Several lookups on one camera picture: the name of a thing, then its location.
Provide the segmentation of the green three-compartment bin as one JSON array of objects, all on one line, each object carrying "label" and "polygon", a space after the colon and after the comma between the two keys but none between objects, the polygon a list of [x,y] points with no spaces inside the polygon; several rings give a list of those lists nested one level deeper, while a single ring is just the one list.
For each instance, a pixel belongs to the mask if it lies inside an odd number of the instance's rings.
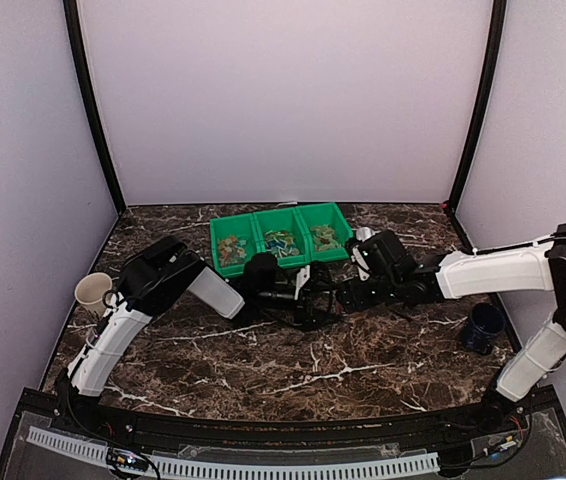
[{"label": "green three-compartment bin", "polygon": [[216,218],[210,222],[214,268],[236,278],[255,255],[268,253],[284,269],[346,260],[353,231],[335,203],[301,205]]}]

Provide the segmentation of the metal scoop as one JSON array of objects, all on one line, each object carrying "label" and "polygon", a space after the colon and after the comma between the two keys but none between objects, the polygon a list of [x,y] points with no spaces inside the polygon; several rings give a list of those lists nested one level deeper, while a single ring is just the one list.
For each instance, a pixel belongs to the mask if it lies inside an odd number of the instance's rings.
[{"label": "metal scoop", "polygon": [[354,238],[357,242],[363,243],[376,234],[377,232],[370,227],[359,227],[354,231]]}]

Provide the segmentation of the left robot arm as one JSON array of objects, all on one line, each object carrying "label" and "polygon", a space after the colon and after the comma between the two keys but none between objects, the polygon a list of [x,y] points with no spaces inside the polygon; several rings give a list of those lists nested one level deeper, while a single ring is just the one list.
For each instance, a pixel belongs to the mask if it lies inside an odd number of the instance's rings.
[{"label": "left robot arm", "polygon": [[103,412],[85,398],[99,397],[135,337],[189,293],[227,320],[269,310],[289,311],[291,325],[314,331],[339,319],[336,286],[318,263],[287,274],[271,253],[257,253],[234,280],[223,278],[200,255],[168,236],[130,258],[114,286],[104,291],[104,312],[76,357],[57,376],[59,394],[78,396],[64,417],[83,436],[104,427]]}]

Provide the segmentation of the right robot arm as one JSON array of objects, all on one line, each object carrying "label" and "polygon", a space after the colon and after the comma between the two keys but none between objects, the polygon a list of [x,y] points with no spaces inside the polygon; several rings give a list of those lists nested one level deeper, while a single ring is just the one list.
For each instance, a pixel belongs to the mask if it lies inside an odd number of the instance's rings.
[{"label": "right robot arm", "polygon": [[484,434],[497,432],[512,416],[511,403],[522,400],[566,359],[566,223],[536,239],[487,249],[454,250],[415,258],[391,230],[348,245],[357,274],[338,284],[336,298],[347,312],[378,304],[408,307],[496,295],[516,333],[529,309],[516,303],[534,300],[539,319],[529,338],[500,370],[494,396],[473,413]]}]

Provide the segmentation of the green yellow gummy candies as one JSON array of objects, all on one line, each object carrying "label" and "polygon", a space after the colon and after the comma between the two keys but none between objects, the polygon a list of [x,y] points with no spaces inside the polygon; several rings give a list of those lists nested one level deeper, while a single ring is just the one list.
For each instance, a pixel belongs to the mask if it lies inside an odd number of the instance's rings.
[{"label": "green yellow gummy candies", "polygon": [[330,225],[316,225],[310,228],[314,250],[326,252],[341,247],[336,231]]}]

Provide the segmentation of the wrapped colourful candies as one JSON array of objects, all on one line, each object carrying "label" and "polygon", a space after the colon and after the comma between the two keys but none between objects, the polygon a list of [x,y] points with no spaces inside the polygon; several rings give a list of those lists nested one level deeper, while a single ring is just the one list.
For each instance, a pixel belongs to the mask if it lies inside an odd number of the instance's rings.
[{"label": "wrapped colourful candies", "polygon": [[263,237],[265,251],[278,259],[298,256],[295,236],[287,230],[269,230]]}]

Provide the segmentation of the star gummy candies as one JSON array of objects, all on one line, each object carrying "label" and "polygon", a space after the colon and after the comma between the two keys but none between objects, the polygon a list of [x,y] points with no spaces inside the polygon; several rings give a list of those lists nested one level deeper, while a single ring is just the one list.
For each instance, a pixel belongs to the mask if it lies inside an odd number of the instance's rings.
[{"label": "star gummy candies", "polygon": [[244,264],[247,258],[248,239],[230,235],[217,243],[219,265],[227,268]]}]

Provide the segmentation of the dark blue mug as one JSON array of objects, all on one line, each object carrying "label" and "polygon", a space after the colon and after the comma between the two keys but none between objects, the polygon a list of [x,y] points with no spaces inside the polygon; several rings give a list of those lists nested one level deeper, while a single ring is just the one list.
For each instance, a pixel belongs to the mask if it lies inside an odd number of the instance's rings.
[{"label": "dark blue mug", "polygon": [[476,354],[487,356],[492,353],[495,339],[505,328],[501,311],[489,304],[473,306],[461,331],[462,346]]}]

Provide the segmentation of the beige ceramic mug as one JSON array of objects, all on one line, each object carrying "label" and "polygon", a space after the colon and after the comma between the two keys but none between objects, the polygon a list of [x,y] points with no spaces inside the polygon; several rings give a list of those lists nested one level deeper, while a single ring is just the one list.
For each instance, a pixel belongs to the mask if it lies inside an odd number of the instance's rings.
[{"label": "beige ceramic mug", "polygon": [[109,275],[95,272],[83,277],[74,289],[75,300],[90,314],[102,317],[106,311],[103,296],[113,286]]}]

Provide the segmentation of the right black frame post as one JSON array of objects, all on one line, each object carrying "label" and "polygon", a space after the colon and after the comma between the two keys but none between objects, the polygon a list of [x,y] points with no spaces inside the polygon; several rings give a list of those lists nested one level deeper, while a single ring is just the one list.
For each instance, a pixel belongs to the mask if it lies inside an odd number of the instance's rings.
[{"label": "right black frame post", "polygon": [[474,106],[449,198],[445,202],[446,212],[450,216],[456,214],[460,205],[475,158],[496,72],[506,11],[506,0],[494,0],[492,2],[484,58]]}]

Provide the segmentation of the black frame post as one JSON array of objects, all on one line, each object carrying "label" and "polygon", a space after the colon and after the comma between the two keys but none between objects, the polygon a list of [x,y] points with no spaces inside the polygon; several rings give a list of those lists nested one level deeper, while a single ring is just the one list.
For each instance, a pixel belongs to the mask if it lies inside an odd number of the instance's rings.
[{"label": "black frame post", "polygon": [[76,0],[64,0],[62,5],[75,74],[92,141],[115,211],[118,216],[121,216],[126,211],[127,205],[115,172],[114,162],[97,105],[81,28],[79,3]]},{"label": "black frame post", "polygon": [[484,58],[474,106],[449,198],[445,202],[446,212],[450,216],[456,214],[460,205],[475,158],[496,72],[506,11],[506,0],[494,0],[492,2]]}]

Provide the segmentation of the black front rail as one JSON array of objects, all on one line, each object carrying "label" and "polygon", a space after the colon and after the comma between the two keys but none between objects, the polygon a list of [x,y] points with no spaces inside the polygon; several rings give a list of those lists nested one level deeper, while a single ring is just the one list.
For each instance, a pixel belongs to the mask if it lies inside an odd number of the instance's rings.
[{"label": "black front rail", "polygon": [[480,406],[327,422],[242,422],[187,419],[99,406],[97,417],[114,427],[115,440],[146,449],[193,444],[220,447],[341,447],[397,443],[402,447],[450,447],[483,434],[471,424]]}]

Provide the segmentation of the left black frame post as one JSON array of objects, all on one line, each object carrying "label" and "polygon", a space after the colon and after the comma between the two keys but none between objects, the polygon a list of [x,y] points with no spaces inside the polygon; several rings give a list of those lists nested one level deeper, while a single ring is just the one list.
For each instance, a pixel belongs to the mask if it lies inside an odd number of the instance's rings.
[{"label": "left black frame post", "polygon": [[92,141],[115,211],[118,216],[121,216],[126,211],[127,205],[115,172],[114,162],[97,105],[81,28],[79,3],[76,0],[64,0],[62,5],[75,74]]}]

